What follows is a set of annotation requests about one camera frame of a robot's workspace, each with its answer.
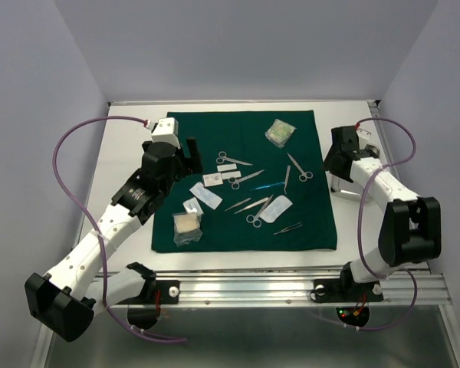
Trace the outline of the stainless steel instrument tray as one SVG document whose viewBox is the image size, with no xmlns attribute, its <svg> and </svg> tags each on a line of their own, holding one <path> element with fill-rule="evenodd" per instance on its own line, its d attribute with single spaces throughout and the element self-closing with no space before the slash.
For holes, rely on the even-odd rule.
<svg viewBox="0 0 460 368">
<path fill-rule="evenodd" d="M 374 153 L 377 158 L 380 157 L 380 149 L 378 146 L 373 144 L 366 144 L 365 149 L 369 150 L 371 153 Z M 361 197 L 363 195 L 363 187 L 358 185 L 357 183 L 351 183 L 344 179 L 341 179 L 337 176 L 331 174 L 330 177 L 330 193 L 333 196 L 347 199 L 350 201 L 360 202 Z M 366 196 L 366 202 L 371 201 L 371 196 Z"/>
</svg>

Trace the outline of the blue plastic scalpel handle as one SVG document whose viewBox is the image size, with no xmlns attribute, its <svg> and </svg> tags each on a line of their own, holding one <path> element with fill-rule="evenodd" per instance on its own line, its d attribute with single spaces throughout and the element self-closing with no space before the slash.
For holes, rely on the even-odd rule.
<svg viewBox="0 0 460 368">
<path fill-rule="evenodd" d="M 257 190 L 262 190 L 262 189 L 269 189 L 277 186 L 283 186 L 284 182 L 275 182 L 275 183 L 270 183 L 270 184 L 265 184 L 261 186 L 257 186 L 255 188 L 249 189 L 249 191 L 257 191 Z"/>
</svg>

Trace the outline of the small dark steel tweezers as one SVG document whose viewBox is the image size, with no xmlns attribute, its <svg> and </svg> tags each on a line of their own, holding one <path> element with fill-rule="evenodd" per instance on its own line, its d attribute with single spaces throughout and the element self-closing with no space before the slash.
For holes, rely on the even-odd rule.
<svg viewBox="0 0 460 368">
<path fill-rule="evenodd" d="M 303 223 L 302 223 L 302 222 L 298 222 L 298 223 L 296 223 L 296 224 L 289 225 L 289 226 L 287 226 L 287 227 L 285 227 L 285 228 L 283 228 L 283 229 L 281 229 L 281 230 L 275 232 L 273 235 L 284 234 L 284 233 L 286 233 L 286 232 L 290 232 L 290 231 L 293 231 L 293 230 L 295 230 L 295 229 L 298 229 L 298 228 L 300 228 L 301 226 L 303 226 Z"/>
</svg>

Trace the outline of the steel forceps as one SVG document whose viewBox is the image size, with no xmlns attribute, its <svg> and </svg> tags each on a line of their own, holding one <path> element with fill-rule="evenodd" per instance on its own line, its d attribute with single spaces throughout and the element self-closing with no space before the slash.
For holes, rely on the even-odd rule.
<svg viewBox="0 0 460 368">
<path fill-rule="evenodd" d="M 287 194 L 287 188 L 288 188 L 288 181 L 290 177 L 290 172 L 291 172 L 291 165 L 287 165 L 286 173 L 285 173 L 285 178 L 284 178 L 284 194 Z"/>
</svg>

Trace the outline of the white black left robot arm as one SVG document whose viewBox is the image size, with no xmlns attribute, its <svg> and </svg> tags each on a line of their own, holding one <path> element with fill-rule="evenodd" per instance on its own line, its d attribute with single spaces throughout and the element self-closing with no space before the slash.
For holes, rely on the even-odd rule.
<svg viewBox="0 0 460 368">
<path fill-rule="evenodd" d="M 160 209 L 173 185 L 202 173 L 202 158 L 195 138 L 188 138 L 189 155 L 170 143 L 143 143 L 142 165 L 114 195 L 92 230 L 56 266 L 45 274 L 32 274 L 25 294 L 32 317 L 67 342 L 80 337 L 94 317 L 121 301 L 159 302 L 162 291 L 156 273 L 139 262 L 101 282 L 107 261 L 117 249 Z"/>
</svg>

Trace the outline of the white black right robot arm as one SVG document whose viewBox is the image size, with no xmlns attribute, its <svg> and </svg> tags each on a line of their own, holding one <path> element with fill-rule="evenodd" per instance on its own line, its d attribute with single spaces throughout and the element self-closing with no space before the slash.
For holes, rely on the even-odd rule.
<svg viewBox="0 0 460 368">
<path fill-rule="evenodd" d="M 338 278 L 315 280 L 315 301 L 356 301 L 363 295 L 381 300 L 380 280 L 403 265 L 436 259 L 442 252 L 441 205 L 405 187 L 379 156 L 360 143 L 358 126 L 331 130 L 332 145 L 324 169 L 356 183 L 383 211 L 377 246 L 360 250 L 359 259 L 346 263 Z"/>
</svg>

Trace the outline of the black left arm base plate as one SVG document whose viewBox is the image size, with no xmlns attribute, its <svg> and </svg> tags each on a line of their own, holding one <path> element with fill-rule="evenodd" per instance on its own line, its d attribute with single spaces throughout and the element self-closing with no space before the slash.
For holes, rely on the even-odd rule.
<svg viewBox="0 0 460 368">
<path fill-rule="evenodd" d="M 178 280 L 155 280 L 146 282 L 141 292 L 126 299 L 126 304 L 145 304 L 153 306 L 175 305 L 179 303 L 180 282 Z"/>
</svg>

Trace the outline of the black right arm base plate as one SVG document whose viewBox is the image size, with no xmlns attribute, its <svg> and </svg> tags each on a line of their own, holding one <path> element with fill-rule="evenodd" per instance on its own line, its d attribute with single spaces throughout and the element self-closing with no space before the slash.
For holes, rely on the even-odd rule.
<svg viewBox="0 0 460 368">
<path fill-rule="evenodd" d="M 381 302 L 384 300 L 383 293 L 376 294 L 373 289 L 379 287 L 380 284 L 366 283 L 357 284 L 352 283 L 345 285 L 339 278 L 321 278 L 314 280 L 314 286 L 309 293 L 310 299 L 318 304 L 347 304 L 356 303 L 357 301 L 363 302 Z"/>
</svg>

